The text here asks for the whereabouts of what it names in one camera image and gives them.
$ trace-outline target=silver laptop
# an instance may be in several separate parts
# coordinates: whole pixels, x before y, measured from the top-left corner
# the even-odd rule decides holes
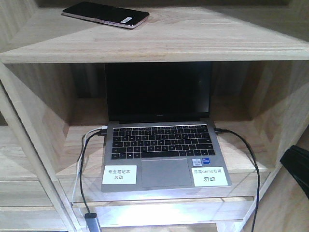
[[[209,119],[210,62],[107,64],[105,78],[102,192],[231,185]]]

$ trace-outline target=wooden shelving unit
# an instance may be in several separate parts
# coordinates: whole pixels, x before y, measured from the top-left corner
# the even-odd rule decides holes
[[[285,1],[277,0],[276,6],[259,5],[267,2],[263,0],[246,6],[217,6],[216,0],[115,2],[150,12],[149,19],[134,30],[61,16],[61,11],[74,2],[0,3],[0,110],[8,124],[0,126],[0,157],[5,164],[0,169],[0,182],[6,182],[3,186],[11,192],[19,191],[25,183],[37,183],[49,199],[48,203],[29,201],[35,204],[30,205],[19,195],[12,195],[3,198],[0,209],[9,212],[8,217],[17,210],[25,220],[27,210],[36,215],[52,209],[53,216],[47,217],[57,220],[48,230],[86,231],[81,198],[76,195],[74,202],[71,200],[75,165],[81,136],[106,124],[107,112],[104,99],[77,97],[70,63],[214,61],[216,95],[211,117],[217,127],[236,131],[251,144],[261,171],[262,196],[281,167],[281,155],[296,144],[309,123],[309,102],[304,101],[309,99],[306,1],[292,0],[284,5]],[[239,73],[224,71],[227,62]],[[224,88],[228,86],[220,85],[224,81],[238,87],[233,96],[220,96],[227,92]],[[218,139],[231,187],[184,190],[177,196],[171,191],[168,197],[150,194],[143,201],[138,195],[126,199],[119,194],[113,202],[100,192],[103,139],[92,140],[87,150],[84,191],[101,226],[202,223],[210,231],[217,227],[219,232],[239,232],[254,209],[256,173],[241,141],[228,134]],[[25,189],[26,195],[33,196],[35,189]],[[151,209],[165,213],[179,210],[182,216],[185,209],[188,216],[205,208],[212,210],[196,219],[168,221],[162,214],[144,223],[117,217],[132,212],[142,216]],[[35,223],[23,226],[24,231],[43,229]],[[182,229],[195,230],[195,226]],[[21,228],[0,224],[0,230]]]

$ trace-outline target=black keyboard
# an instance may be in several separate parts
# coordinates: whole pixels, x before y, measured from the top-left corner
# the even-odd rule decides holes
[[[215,155],[206,125],[113,129],[113,160],[206,155]]]

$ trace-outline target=black screen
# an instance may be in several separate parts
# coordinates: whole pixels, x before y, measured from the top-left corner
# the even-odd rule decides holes
[[[193,120],[209,116],[210,62],[106,65],[110,120]]]

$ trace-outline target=keyboard key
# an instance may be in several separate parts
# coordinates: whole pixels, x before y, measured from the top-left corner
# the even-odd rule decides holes
[[[201,150],[201,154],[202,154],[203,156],[207,156],[207,155],[208,155],[208,151],[207,151],[207,150]]]
[[[175,146],[174,145],[170,145],[169,146],[169,151],[174,151],[174,150],[176,150]]]
[[[112,154],[112,160],[117,160],[119,159],[119,154]]]
[[[126,153],[120,153],[119,158],[120,159],[126,159]]]
[[[197,147],[195,146],[195,144],[190,144],[189,148],[190,148],[190,150],[195,150]]]
[[[155,147],[154,146],[149,146],[148,147],[148,151],[154,151],[155,150]]]
[[[210,139],[198,139],[199,144],[211,144]]]
[[[134,158],[140,158],[140,153],[134,153]]]
[[[121,153],[121,152],[126,152],[125,147],[117,147],[112,149],[112,153]]]
[[[174,157],[179,156],[178,151],[161,151],[161,152],[142,152],[142,158],[153,158],[153,157]]]
[[[133,147],[127,147],[126,152],[133,152],[134,148]]]
[[[210,155],[215,155],[215,152],[214,152],[214,150],[213,149],[210,149],[210,150],[208,150],[208,154],[210,154]]]
[[[213,149],[212,144],[197,144],[197,150]]]
[[[113,147],[122,147],[122,146],[124,146],[124,143],[123,142],[113,142],[112,146]]]
[[[195,156],[200,156],[201,155],[201,151],[200,150],[194,150],[194,155]]]
[[[161,146],[155,146],[155,147],[154,147],[154,150],[155,150],[155,151],[161,151],[162,148],[161,148]]]
[[[169,134],[169,139],[176,139],[176,135],[175,134]]]
[[[210,138],[209,133],[202,133],[201,137],[202,138]]]
[[[187,156],[193,156],[194,155],[193,151],[191,151],[191,150],[186,151],[186,153],[187,153]]]
[[[206,132],[208,132],[208,129],[207,128],[197,128],[197,132],[198,133],[206,133]]]
[[[113,137],[113,142],[121,142],[121,137]]]
[[[186,153],[185,151],[179,151],[179,155],[180,155],[180,156],[186,156],[187,153]]]
[[[191,139],[192,144],[198,144],[197,139]]]
[[[185,139],[184,144],[191,144],[191,139]]]
[[[189,145],[182,145],[183,146],[183,150],[189,150]]]

